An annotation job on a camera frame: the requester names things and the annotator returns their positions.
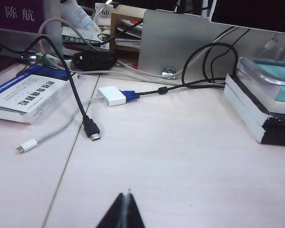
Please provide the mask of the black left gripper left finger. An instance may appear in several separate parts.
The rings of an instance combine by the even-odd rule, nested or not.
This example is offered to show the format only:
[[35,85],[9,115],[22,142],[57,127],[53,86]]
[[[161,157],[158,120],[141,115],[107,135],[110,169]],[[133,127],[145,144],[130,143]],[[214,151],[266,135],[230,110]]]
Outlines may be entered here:
[[100,220],[97,228],[118,228],[121,224],[121,217],[124,206],[124,194],[119,193],[108,211]]

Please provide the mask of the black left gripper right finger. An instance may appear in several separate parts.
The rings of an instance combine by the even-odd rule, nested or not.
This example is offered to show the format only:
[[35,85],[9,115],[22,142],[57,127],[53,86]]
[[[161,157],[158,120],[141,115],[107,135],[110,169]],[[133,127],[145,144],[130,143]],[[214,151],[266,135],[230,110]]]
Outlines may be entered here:
[[131,193],[125,197],[125,227],[145,228],[136,201]]

